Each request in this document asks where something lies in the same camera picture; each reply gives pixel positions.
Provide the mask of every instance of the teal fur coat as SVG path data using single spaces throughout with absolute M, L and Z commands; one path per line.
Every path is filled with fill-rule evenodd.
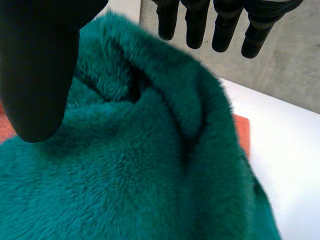
M 1 240 L 279 240 L 219 81 L 107 14 L 57 134 L 0 146 Z

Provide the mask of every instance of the fluffy green garment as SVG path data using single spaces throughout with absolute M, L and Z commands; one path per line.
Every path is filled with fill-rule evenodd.
M 108 14 L 57 134 L 0 146 L 1 240 L 279 240 L 220 83 Z

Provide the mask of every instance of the white table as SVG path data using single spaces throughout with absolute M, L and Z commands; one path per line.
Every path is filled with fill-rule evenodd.
M 221 81 L 234 113 L 250 120 L 250 164 L 283 240 L 320 240 L 320 115 Z

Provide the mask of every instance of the fabric fold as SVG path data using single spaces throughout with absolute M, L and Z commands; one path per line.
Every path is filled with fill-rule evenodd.
M 109 13 L 80 32 L 57 134 L 0 146 L 0 239 L 280 237 L 219 81 Z

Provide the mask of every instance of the red fabric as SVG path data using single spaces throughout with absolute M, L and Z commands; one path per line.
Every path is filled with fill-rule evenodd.
M 16 135 L 0 103 L 0 144 Z
M 250 123 L 245 117 L 233 115 L 238 140 L 243 147 L 247 157 L 250 157 Z M 12 138 L 16 135 L 15 130 L 12 128 L 5 111 L 0 103 L 0 144 L 6 139 Z
M 238 141 L 244 149 L 247 158 L 250 158 L 250 122 L 249 119 L 233 115 Z

